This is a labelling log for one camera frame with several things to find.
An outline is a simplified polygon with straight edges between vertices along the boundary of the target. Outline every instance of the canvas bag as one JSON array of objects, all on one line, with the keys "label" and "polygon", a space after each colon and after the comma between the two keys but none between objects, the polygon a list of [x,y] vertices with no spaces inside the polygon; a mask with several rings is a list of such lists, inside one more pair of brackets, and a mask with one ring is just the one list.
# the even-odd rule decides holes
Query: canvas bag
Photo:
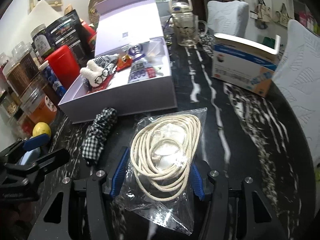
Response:
[{"label": "canvas bag", "polygon": [[258,20],[262,22],[270,22],[271,20],[271,9],[267,7],[264,0],[258,0],[257,6]]},{"label": "canvas bag", "polygon": [[276,12],[275,16],[275,22],[280,23],[284,27],[288,27],[288,22],[291,18],[288,15],[287,8],[285,7],[285,4],[283,3],[281,6],[280,12]]}]

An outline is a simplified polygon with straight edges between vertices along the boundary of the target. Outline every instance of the blue gripper pad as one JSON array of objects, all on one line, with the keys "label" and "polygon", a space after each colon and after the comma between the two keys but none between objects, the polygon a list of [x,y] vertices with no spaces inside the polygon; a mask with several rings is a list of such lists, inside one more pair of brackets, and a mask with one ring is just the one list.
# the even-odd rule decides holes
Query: blue gripper pad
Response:
[{"label": "blue gripper pad", "polygon": [[110,192],[110,196],[112,198],[118,196],[120,193],[122,183],[124,181],[126,169],[128,166],[127,164],[128,164],[129,155],[130,155],[130,151],[129,151],[129,148],[127,147],[112,177],[112,186],[111,186],[111,192]]},{"label": "blue gripper pad", "polygon": [[191,165],[190,177],[193,192],[201,201],[204,201],[205,194],[203,190],[202,178],[197,166],[194,163]]},{"label": "blue gripper pad", "polygon": [[26,140],[24,142],[23,149],[28,152],[28,151],[34,150],[42,145],[47,144],[49,141],[50,141],[50,137],[46,133],[40,134],[36,137],[33,137],[33,138],[30,138],[29,140]]}]

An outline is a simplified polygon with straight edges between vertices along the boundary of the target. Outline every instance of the coiled cotton rope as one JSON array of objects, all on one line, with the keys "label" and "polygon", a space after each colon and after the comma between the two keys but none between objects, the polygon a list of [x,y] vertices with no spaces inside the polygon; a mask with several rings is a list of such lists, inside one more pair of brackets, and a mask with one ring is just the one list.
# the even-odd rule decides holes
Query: coiled cotton rope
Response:
[{"label": "coiled cotton rope", "polygon": [[[174,138],[165,136],[162,136],[162,138],[156,142],[152,142],[155,134],[161,134],[161,127],[168,124],[178,125],[183,128],[185,131],[183,143],[178,142],[178,140]],[[140,189],[148,197],[156,201],[170,201],[183,192],[188,182],[190,165],[199,142],[200,130],[201,123],[195,115],[167,115],[155,120],[153,123],[139,131],[134,137],[130,151],[130,159],[137,183]],[[155,163],[158,162],[162,156],[155,154],[155,150],[165,143],[177,146],[179,151],[183,153],[183,157],[180,159],[182,161],[177,160],[170,167],[160,170],[155,167]],[[140,174],[148,178],[149,182],[159,191],[172,192],[178,190],[178,192],[173,196],[166,198],[153,196],[140,182]],[[176,178],[176,180],[169,185],[158,184],[158,181],[162,183],[165,179],[174,178]]]}]

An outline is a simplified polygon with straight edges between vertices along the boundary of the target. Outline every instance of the red can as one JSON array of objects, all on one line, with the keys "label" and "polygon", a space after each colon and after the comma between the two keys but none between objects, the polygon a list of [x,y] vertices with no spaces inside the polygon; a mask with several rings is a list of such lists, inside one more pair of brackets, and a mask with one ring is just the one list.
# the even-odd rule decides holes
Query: red can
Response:
[{"label": "red can", "polygon": [[50,67],[65,89],[69,89],[80,75],[80,67],[67,45],[63,45],[57,49],[46,60],[49,61]]}]

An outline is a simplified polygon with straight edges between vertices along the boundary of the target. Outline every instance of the chair backrest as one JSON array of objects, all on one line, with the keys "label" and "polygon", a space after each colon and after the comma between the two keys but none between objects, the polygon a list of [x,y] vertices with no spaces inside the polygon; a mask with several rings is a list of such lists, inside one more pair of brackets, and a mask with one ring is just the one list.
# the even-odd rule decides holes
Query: chair backrest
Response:
[{"label": "chair backrest", "polygon": [[295,20],[272,78],[287,99],[307,138],[314,165],[320,162],[320,37]]},{"label": "chair backrest", "polygon": [[208,28],[214,33],[244,37],[249,19],[249,4],[246,2],[208,2]]}]

